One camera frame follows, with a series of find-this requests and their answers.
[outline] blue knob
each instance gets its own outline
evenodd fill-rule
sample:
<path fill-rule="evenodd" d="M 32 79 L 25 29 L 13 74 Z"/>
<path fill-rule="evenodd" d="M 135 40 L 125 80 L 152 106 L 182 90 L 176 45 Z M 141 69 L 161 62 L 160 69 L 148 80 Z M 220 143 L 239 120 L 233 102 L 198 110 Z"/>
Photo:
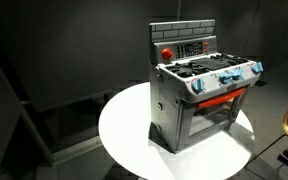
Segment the blue knob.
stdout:
<path fill-rule="evenodd" d="M 232 74 L 222 73 L 222 74 L 220 74 L 220 78 L 219 79 L 220 79 L 220 82 L 222 84 L 227 84 L 227 83 L 229 83 L 231 81 Z"/>
<path fill-rule="evenodd" d="M 232 72 L 233 80 L 241 79 L 242 73 L 243 73 L 243 69 L 234 69 Z"/>
<path fill-rule="evenodd" d="M 264 70 L 263 70 L 262 63 L 261 63 L 261 62 L 255 63 L 255 64 L 252 66 L 252 71 L 253 71 L 255 74 L 258 74 L 258 73 L 263 72 Z"/>
<path fill-rule="evenodd" d="M 198 94 L 200 93 L 201 91 L 204 90 L 204 84 L 203 84 L 203 79 L 200 78 L 200 79 L 197 79 L 195 81 L 192 82 L 192 89 L 193 91 Z"/>

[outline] stovetop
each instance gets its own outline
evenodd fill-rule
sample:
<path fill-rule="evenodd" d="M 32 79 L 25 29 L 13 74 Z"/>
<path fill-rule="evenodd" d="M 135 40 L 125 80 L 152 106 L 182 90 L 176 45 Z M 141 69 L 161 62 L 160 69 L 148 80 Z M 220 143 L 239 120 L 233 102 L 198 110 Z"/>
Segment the stovetop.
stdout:
<path fill-rule="evenodd" d="M 210 58 L 191 60 L 188 63 L 176 63 L 166 67 L 166 69 L 182 78 L 187 78 L 246 62 L 248 62 L 247 59 L 221 54 Z"/>

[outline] white tabletop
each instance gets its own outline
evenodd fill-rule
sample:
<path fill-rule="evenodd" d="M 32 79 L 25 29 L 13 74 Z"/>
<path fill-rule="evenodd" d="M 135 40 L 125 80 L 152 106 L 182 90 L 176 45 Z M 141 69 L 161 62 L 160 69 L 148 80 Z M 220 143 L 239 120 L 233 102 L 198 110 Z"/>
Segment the white tabletop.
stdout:
<path fill-rule="evenodd" d="M 254 134 L 240 111 L 230 133 L 219 132 L 172 154 L 148 139 L 150 84 L 128 88 L 102 111 L 99 133 L 108 153 L 124 168 L 149 180 L 227 179 L 250 159 Z"/>

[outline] toy stove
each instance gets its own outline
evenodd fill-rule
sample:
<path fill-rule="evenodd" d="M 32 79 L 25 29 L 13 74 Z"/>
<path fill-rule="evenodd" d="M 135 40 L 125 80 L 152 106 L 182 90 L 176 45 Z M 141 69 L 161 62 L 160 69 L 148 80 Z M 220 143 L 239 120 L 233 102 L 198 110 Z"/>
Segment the toy stove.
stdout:
<path fill-rule="evenodd" d="M 214 20 L 150 24 L 152 123 L 177 153 L 229 130 L 260 62 L 217 52 Z"/>

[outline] knob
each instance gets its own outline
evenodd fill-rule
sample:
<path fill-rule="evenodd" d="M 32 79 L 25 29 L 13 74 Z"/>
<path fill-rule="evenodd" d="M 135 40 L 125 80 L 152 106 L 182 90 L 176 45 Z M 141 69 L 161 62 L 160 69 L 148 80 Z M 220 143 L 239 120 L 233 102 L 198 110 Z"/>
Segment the knob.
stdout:
<path fill-rule="evenodd" d="M 199 79 L 195 79 L 192 81 L 192 89 L 193 91 L 198 94 L 201 91 L 204 90 L 204 84 L 203 84 L 203 79 L 199 78 Z"/>
<path fill-rule="evenodd" d="M 220 80 L 220 82 L 221 82 L 222 84 L 227 84 L 227 83 L 229 83 L 229 82 L 231 81 L 231 79 L 232 79 L 232 74 L 228 74 L 228 73 L 222 73 L 222 74 L 220 74 L 219 80 Z"/>
<path fill-rule="evenodd" d="M 234 69 L 232 72 L 232 79 L 239 80 L 242 77 L 243 69 Z"/>
<path fill-rule="evenodd" d="M 261 62 L 257 62 L 255 64 L 253 64 L 252 71 L 253 71 L 254 74 L 258 74 L 258 73 L 263 72 L 264 70 L 263 70 L 262 63 Z"/>
<path fill-rule="evenodd" d="M 173 57 L 173 53 L 169 48 L 165 48 L 162 51 L 162 57 L 165 60 L 169 60 L 171 57 Z"/>

